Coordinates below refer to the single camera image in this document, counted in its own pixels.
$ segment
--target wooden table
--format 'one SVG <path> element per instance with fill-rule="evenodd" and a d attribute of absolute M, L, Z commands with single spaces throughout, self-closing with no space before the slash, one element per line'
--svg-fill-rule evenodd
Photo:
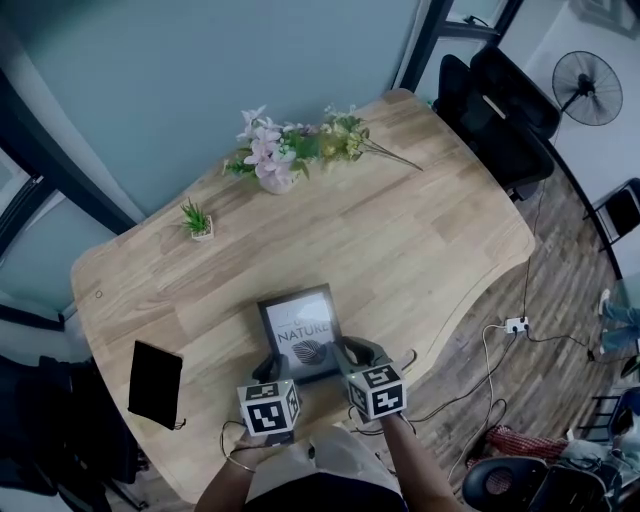
<path fill-rule="evenodd" d="M 482 292 L 533 251 L 507 195 L 413 94 L 391 91 L 359 115 L 374 141 L 424 172 L 364 155 L 273 196 L 221 176 L 219 165 L 73 268 L 102 376 L 149 459 L 186 501 L 195 503 L 223 464 L 218 439 L 223 422 L 239 418 L 236 386 L 267 353 L 256 301 L 329 283 L 345 334 L 380 343 L 392 358 L 417 351 L 411 384 Z M 193 242 L 181 227 L 187 196 L 212 214 L 213 241 Z M 182 430 L 128 412 L 136 339 L 184 357 Z M 301 394 L 302 435 L 345 418 L 337 378 Z"/>

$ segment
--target glass window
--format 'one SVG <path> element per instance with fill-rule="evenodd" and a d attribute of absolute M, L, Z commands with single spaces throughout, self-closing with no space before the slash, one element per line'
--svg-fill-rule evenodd
<path fill-rule="evenodd" d="M 0 290 L 62 312 L 73 301 L 73 263 L 113 237 L 62 194 L 53 194 L 0 256 Z"/>
<path fill-rule="evenodd" d="M 29 175 L 0 149 L 0 215 L 28 180 Z"/>

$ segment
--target white cube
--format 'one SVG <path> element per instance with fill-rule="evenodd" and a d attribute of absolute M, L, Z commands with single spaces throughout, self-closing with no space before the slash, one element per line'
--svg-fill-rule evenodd
<path fill-rule="evenodd" d="M 396 363 L 347 376 L 349 402 L 370 420 L 407 407 L 407 383 Z"/>
<path fill-rule="evenodd" d="M 293 379 L 238 388 L 242 417 L 252 436 L 293 430 L 300 401 Z"/>

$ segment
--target succulent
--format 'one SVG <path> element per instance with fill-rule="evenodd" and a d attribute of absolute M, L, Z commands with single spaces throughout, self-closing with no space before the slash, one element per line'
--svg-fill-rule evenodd
<path fill-rule="evenodd" d="M 189 204 L 180 205 L 180 208 L 184 212 L 185 221 L 182 223 L 191 233 L 198 235 L 204 233 L 209 229 L 209 219 L 204 212 L 198 207 L 197 204 L 193 204 L 189 199 Z"/>

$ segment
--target white power outlet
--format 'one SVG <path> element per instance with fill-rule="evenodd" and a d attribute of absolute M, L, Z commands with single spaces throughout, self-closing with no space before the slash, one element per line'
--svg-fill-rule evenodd
<path fill-rule="evenodd" d="M 515 332 L 523 332 L 529 327 L 529 318 L 525 316 L 524 321 L 522 321 L 522 317 L 509 318 L 504 324 L 504 332 L 511 334 L 514 332 L 514 327 L 516 328 Z"/>

